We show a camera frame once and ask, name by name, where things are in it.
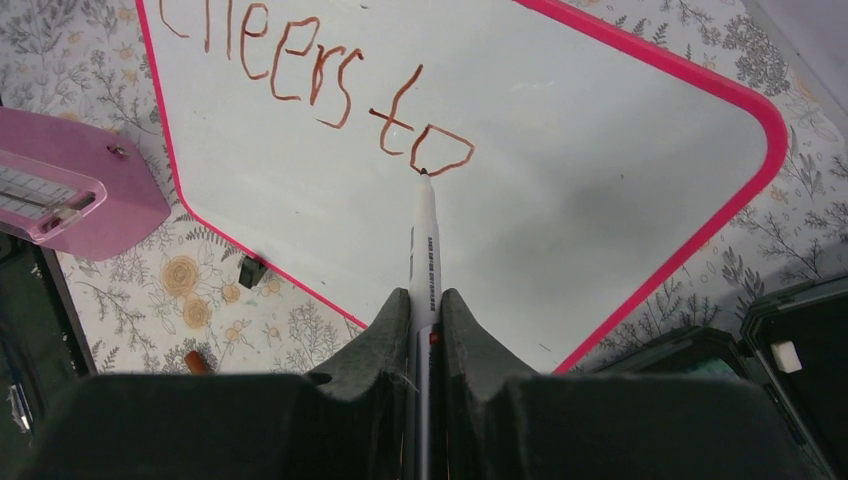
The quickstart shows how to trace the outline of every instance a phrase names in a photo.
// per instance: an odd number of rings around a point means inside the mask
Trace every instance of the pink whiteboard frame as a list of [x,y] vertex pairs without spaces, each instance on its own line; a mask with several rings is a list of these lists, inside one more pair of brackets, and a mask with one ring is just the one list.
[[[732,80],[717,75],[705,68],[696,65],[684,58],[663,50],[647,41],[620,30],[604,21],[583,13],[580,10],[561,3],[558,0],[514,0],[531,10],[556,20],[563,25],[588,35],[603,42],[633,58],[641,60],[658,68],[669,75],[683,80],[715,97],[718,97],[732,105],[735,105],[750,113],[762,125],[766,134],[767,150],[765,160],[760,170],[751,178],[712,218],[710,218],[697,232],[680,247],[674,254],[654,272],[621,306],[619,306],[610,317],[604,321],[577,349],[574,350],[554,370],[554,373],[565,373],[577,364],[577,361],[589,353],[607,334],[609,334],[627,315],[632,312],[648,295],[653,293],[662,282],[676,272],[683,263],[694,254],[698,248],[712,238],[742,207],[750,202],[780,171],[783,160],[788,149],[788,135],[786,125],[780,112],[763,96],[743,87]],[[141,28],[144,32],[144,44],[150,59],[150,68],[153,73],[153,85],[156,91],[156,100],[161,110],[162,127],[165,133],[165,143],[168,147],[168,155],[174,174],[177,195],[185,205],[186,210],[192,214],[201,224],[205,225],[218,235],[232,242],[248,255],[255,255],[247,247],[229,237],[226,233],[198,216],[185,201],[180,185],[179,169],[177,159],[174,157],[174,147],[171,139],[171,131],[168,128],[168,114],[162,97],[162,88],[159,83],[159,74],[156,67],[156,56],[150,39],[150,31],[147,22],[147,13],[144,10],[142,0],[136,0]],[[268,267],[280,274],[286,280],[292,282],[305,290],[317,300],[326,304],[343,317],[365,328],[353,315],[344,311],[338,305],[322,297],[317,292],[304,285],[291,275],[282,271],[276,265],[269,264]]]

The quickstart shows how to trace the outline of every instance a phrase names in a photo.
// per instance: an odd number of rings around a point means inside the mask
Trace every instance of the pink scale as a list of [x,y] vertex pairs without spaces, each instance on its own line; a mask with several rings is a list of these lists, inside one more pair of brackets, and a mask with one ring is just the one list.
[[169,213],[126,138],[0,108],[0,231],[105,260],[143,240]]

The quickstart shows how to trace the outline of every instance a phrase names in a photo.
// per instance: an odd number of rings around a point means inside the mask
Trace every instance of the dry erase marker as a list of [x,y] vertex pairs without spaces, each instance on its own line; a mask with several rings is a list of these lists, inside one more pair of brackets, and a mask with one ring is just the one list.
[[404,478],[447,477],[442,374],[442,277],[436,196],[421,169],[415,190],[409,268],[409,369],[415,385],[407,395]]

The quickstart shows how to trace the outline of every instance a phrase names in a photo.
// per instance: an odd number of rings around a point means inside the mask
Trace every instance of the patterned table surface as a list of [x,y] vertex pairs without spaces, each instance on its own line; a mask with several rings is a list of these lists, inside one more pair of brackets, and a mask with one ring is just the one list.
[[[791,132],[779,177],[585,357],[583,367],[680,325],[737,331],[742,312],[761,295],[846,269],[844,139],[739,0],[569,3],[761,92]],[[0,0],[0,95],[8,107],[132,139],[172,205],[161,227],[116,258],[90,262],[60,254],[99,371],[186,372],[182,357],[197,349],[225,372],[301,372],[358,333],[277,276],[267,275],[251,290],[240,287],[239,252],[179,204],[131,0]],[[550,353],[551,369],[570,353],[555,339],[539,348]]]

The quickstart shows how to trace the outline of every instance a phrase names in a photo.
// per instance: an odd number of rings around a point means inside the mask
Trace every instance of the orange object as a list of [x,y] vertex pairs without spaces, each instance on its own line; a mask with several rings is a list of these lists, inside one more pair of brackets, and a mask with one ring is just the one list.
[[209,370],[209,367],[206,366],[206,362],[203,361],[203,357],[200,355],[200,353],[197,352],[197,350],[192,350],[188,352],[184,360],[186,362],[186,366],[188,366],[188,369],[191,371],[191,373],[195,375],[212,373]]

